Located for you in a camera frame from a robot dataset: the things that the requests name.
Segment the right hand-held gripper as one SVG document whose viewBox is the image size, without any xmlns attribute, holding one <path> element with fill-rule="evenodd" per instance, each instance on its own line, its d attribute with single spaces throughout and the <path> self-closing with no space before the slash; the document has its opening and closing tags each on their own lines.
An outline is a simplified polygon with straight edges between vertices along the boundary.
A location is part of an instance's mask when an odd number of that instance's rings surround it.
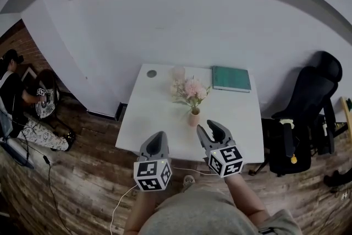
<svg viewBox="0 0 352 235">
<path fill-rule="evenodd" d="M 207 120 L 207 125 L 212 130 L 213 139 L 200 124 L 197 125 L 196 132 L 201 146 L 207 150 L 209 168 L 221 178 L 240 173 L 243 169 L 244 158 L 230 130 L 210 119 Z"/>
</svg>

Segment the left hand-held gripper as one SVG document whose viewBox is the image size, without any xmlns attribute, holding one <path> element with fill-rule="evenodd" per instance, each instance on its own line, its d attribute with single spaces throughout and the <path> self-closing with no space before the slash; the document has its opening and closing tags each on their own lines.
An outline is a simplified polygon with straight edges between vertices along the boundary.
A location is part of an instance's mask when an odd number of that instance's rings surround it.
<svg viewBox="0 0 352 235">
<path fill-rule="evenodd" d="M 164 131 L 150 136 L 141 146 L 140 155 L 134 162 L 134 181 L 143 192 L 163 191 L 171 176 L 171 160 L 148 158 L 168 157 L 168 138 Z"/>
</svg>

